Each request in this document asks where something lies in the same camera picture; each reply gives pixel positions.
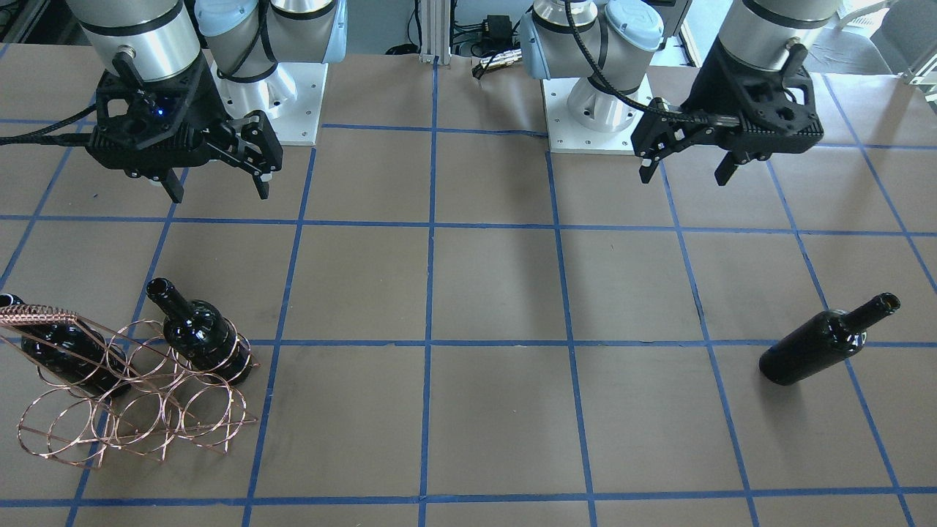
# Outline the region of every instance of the dark glass bottle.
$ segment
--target dark glass bottle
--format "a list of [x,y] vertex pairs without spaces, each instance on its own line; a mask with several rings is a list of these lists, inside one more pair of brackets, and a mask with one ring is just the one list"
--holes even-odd
[[214,373],[231,384],[247,378],[247,349],[215,306],[204,300],[185,300],[167,279],[151,280],[146,295],[166,313],[166,341],[193,369]]
[[[0,308],[7,306],[17,306],[23,304],[19,296],[15,294],[0,294]],[[112,371],[102,368],[97,364],[105,364],[104,348],[85,333],[91,333],[95,339],[104,341],[101,335],[82,324],[82,327],[71,324],[41,324],[25,325],[18,329],[39,340],[33,340],[23,337],[20,347],[33,359],[35,359],[43,368],[51,371],[56,377],[66,383],[74,384],[82,391],[97,399],[111,390],[111,397],[123,395],[130,389],[130,384],[122,384]],[[51,342],[61,348],[69,350],[87,358],[89,361],[80,359],[74,355],[53,348],[42,342]],[[111,353],[119,355],[126,361],[126,355],[117,348],[111,347]],[[111,368],[123,369],[124,365],[115,359],[110,361]]]
[[901,307],[898,297],[882,293],[851,313],[818,313],[764,352],[758,368],[773,383],[789,386],[859,353],[866,330]]

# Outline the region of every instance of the bottle mouth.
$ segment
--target bottle mouth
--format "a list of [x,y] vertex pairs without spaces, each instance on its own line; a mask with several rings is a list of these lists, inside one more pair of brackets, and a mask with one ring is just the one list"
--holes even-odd
[[146,284],[146,294],[153,296],[163,296],[174,289],[172,284],[167,279],[152,279],[150,283]]
[[897,296],[891,293],[882,293],[879,294],[879,301],[882,304],[882,307],[887,309],[888,313],[894,313],[901,307],[901,301]]

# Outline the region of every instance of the floor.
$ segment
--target floor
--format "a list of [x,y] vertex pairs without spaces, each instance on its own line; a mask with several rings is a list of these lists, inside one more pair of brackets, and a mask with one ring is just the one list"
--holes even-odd
[[[261,416],[97,472],[32,458],[43,391],[0,358],[0,524],[937,525],[937,118],[892,77],[817,77],[823,143],[745,167],[693,148],[553,155],[523,70],[332,68],[317,148],[270,200],[220,163],[185,202],[82,150],[6,146],[0,289],[105,325],[167,277],[254,342]],[[0,48],[0,135],[74,113],[88,48]],[[653,68],[683,97],[688,68]],[[87,128],[87,123],[80,123]],[[759,354],[824,307],[902,309],[792,387]]]

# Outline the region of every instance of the bottle body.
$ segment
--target bottle body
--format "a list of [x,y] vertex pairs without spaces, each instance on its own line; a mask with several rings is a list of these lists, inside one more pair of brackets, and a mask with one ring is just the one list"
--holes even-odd
[[166,313],[163,335],[193,369],[238,384],[250,372],[249,351],[234,326],[203,300],[186,301],[166,279],[154,279],[147,295]]
[[895,295],[882,293],[849,313],[818,313],[764,352],[758,368],[768,380],[784,386],[806,379],[859,353],[866,343],[866,329],[900,306]]
[[[23,301],[15,295],[0,295],[0,307],[22,303]],[[100,364],[114,369],[123,369],[120,361],[109,360],[105,356],[104,348],[96,342],[96,340],[104,341],[97,331],[87,326],[79,327],[71,324],[27,325],[19,329],[36,337],[35,339],[28,337],[21,339],[21,348],[24,353],[56,377],[68,384],[74,384],[93,398],[100,398],[109,392],[112,397],[116,397],[130,389],[129,384],[121,385],[121,380],[114,375],[113,371],[99,366]],[[110,353],[126,361],[126,355],[121,350],[112,347]]]

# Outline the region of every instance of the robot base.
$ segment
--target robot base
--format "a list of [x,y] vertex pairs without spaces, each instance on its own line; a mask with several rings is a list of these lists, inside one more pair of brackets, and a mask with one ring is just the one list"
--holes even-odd
[[[298,62],[280,63],[280,68],[295,82],[296,96],[293,100],[285,102],[276,111],[266,108],[241,107],[234,102],[226,105],[231,116],[238,118],[254,110],[265,110],[270,116],[274,126],[276,138],[284,145],[315,146],[319,136],[320,116],[322,112],[322,97],[325,94],[325,80],[328,75],[327,64],[306,64]],[[217,66],[212,64],[212,77],[218,86],[221,97],[227,102],[228,86],[218,79]]]
[[[566,99],[578,79],[552,79],[543,81],[543,100],[546,107],[546,128],[550,134],[550,151],[560,154],[609,154],[632,156],[632,132],[641,120],[642,112],[634,110],[631,123],[620,132],[604,133],[586,128],[570,114]],[[632,98],[642,102],[651,100],[647,77]]]

